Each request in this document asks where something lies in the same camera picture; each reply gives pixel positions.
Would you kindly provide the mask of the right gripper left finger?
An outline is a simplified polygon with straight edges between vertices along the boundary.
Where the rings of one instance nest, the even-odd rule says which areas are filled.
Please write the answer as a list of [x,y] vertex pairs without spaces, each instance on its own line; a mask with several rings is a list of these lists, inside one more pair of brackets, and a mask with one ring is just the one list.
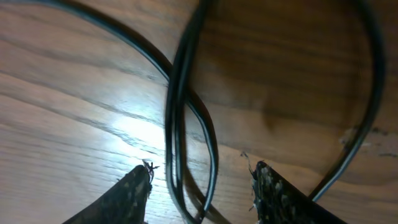
[[143,224],[152,176],[138,165],[92,204],[63,224]]

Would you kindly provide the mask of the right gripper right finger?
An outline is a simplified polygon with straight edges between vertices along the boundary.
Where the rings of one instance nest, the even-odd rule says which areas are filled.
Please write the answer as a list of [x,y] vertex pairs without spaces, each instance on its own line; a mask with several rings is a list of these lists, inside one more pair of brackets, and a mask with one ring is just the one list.
[[311,201],[264,161],[251,171],[260,224],[346,224]]

